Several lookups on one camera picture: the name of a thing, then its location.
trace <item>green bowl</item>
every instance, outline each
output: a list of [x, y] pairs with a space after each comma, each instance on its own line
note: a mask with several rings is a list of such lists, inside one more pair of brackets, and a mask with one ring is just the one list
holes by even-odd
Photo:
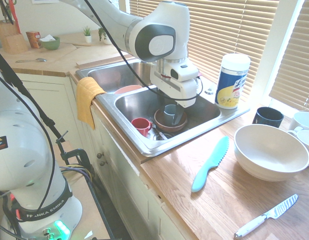
[[40, 41], [41, 45], [48, 50], [56, 50], [60, 46], [60, 37], [54, 36], [55, 41]]

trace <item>label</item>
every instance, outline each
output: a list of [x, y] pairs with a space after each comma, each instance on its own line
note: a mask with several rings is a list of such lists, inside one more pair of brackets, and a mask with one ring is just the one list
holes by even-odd
[[1, 136], [0, 137], [0, 150], [8, 148], [8, 143], [7, 143], [7, 137], [6, 136]]
[[246, 71], [232, 71], [222, 67], [215, 93], [215, 103], [221, 108], [236, 108], [244, 89], [247, 74], [248, 69]]

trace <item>clorox wipes container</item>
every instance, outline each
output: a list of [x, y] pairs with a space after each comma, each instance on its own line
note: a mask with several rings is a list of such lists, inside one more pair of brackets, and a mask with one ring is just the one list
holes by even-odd
[[223, 56], [215, 93], [215, 104], [223, 109], [235, 109], [250, 67], [250, 58], [240, 53]]

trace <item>teal serrated knife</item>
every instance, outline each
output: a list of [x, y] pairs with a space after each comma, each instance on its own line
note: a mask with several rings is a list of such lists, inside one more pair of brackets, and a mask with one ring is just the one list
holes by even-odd
[[200, 168], [199, 172], [195, 176], [193, 180], [193, 184], [191, 187], [191, 192], [198, 192], [206, 183], [208, 171], [212, 168], [218, 167], [221, 160], [226, 155], [229, 148], [229, 137], [224, 136], [219, 140], [219, 142], [215, 145], [210, 157], [204, 163], [204, 165]]

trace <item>utensil holder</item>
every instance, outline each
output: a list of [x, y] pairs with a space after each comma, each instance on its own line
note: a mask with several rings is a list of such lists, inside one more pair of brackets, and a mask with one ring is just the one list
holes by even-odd
[[18, 33], [17, 25], [13, 22], [0, 21], [0, 41], [2, 48], [9, 54], [20, 54], [28, 51], [24, 36]]

